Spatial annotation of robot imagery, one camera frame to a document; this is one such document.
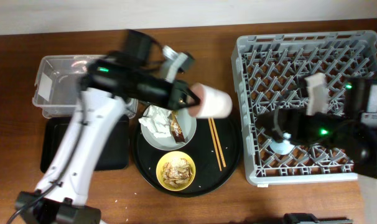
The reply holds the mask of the pink cup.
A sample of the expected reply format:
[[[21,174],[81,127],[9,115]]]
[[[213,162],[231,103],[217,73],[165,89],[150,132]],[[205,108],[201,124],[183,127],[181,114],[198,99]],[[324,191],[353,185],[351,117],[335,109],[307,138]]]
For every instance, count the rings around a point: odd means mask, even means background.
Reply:
[[[196,83],[190,90],[200,98],[200,104],[190,107],[188,113],[191,117],[199,119],[226,118],[230,115],[233,103],[229,94],[210,86]]]

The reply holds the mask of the grey plate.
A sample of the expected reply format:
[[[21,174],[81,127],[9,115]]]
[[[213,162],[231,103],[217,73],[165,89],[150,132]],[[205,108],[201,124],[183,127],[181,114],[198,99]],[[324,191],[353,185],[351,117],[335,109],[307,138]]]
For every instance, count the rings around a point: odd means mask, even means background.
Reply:
[[[154,148],[173,151],[188,144],[197,129],[197,120],[187,109],[171,111],[149,106],[139,118],[141,134]]]

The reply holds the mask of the white tissue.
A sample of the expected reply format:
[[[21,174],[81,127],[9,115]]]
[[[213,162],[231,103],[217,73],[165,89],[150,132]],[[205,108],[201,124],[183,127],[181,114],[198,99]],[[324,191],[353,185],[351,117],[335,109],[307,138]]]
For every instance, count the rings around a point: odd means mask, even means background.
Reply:
[[[139,123],[146,127],[155,138],[171,137],[170,114],[167,110],[158,106],[150,105],[139,118]]]

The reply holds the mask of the blue cup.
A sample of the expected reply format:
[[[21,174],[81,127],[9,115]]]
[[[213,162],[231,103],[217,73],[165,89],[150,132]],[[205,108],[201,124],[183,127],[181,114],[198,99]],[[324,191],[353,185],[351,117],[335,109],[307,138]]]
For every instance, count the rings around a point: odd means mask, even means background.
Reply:
[[[288,140],[283,140],[282,142],[272,141],[269,147],[276,154],[286,155],[294,150],[295,145],[291,144]]]

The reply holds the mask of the brown snack wrapper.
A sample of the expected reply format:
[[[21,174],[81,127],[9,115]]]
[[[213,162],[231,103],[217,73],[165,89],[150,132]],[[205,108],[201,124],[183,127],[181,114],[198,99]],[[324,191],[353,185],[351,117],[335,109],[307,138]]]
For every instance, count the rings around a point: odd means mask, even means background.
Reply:
[[[185,138],[176,118],[176,112],[172,111],[170,114],[170,132],[176,143],[185,143]]]

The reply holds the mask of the yellow bowl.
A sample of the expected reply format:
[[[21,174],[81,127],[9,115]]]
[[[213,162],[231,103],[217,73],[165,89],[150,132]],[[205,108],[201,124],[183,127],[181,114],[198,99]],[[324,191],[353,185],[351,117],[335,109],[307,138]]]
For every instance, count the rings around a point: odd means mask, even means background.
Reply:
[[[189,184],[185,187],[178,188],[178,189],[173,189],[173,188],[165,185],[165,183],[162,181],[162,177],[161,177],[161,170],[162,170],[163,165],[166,162],[170,162],[172,159],[175,159],[175,158],[185,158],[186,160],[188,160],[188,162],[190,163],[190,165],[193,168],[193,173],[194,173],[193,179],[189,182]],[[188,154],[186,154],[184,152],[180,152],[180,151],[171,151],[171,152],[168,152],[167,154],[163,155],[160,158],[159,162],[157,163],[157,167],[156,167],[157,180],[161,184],[161,186],[163,186],[163,188],[165,188],[167,190],[175,191],[175,192],[186,189],[193,182],[193,180],[195,178],[195,174],[196,174],[196,167],[195,167],[195,163],[194,163],[193,159]]]

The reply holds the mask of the peanut shell food scraps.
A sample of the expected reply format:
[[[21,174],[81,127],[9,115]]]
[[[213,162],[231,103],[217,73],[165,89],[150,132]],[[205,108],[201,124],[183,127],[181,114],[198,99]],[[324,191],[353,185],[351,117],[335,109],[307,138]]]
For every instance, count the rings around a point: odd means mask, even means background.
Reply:
[[[161,170],[162,181],[173,189],[187,186],[193,175],[193,168],[185,158],[172,159],[166,162]]]

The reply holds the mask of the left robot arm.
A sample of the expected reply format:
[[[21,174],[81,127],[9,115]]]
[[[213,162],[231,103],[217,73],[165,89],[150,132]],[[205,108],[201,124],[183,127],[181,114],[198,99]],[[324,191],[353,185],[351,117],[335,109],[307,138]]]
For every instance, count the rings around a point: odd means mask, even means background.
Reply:
[[[15,217],[26,223],[101,223],[101,211],[86,204],[91,178],[128,98],[168,110],[188,108],[200,98],[176,74],[193,64],[187,52],[161,46],[163,59],[150,62],[156,40],[129,30],[120,50],[89,64],[77,82],[77,105],[49,168],[33,192],[21,192]]]

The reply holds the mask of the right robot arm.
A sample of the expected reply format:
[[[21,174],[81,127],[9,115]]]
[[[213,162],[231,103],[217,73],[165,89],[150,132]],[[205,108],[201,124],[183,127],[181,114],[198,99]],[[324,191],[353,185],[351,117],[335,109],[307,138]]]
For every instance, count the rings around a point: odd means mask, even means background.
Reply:
[[[274,152],[295,146],[343,149],[354,162],[368,223],[377,223],[377,79],[350,78],[344,116],[327,114],[328,88],[323,78],[307,79],[305,109],[274,110],[258,116],[256,127],[272,139]]]

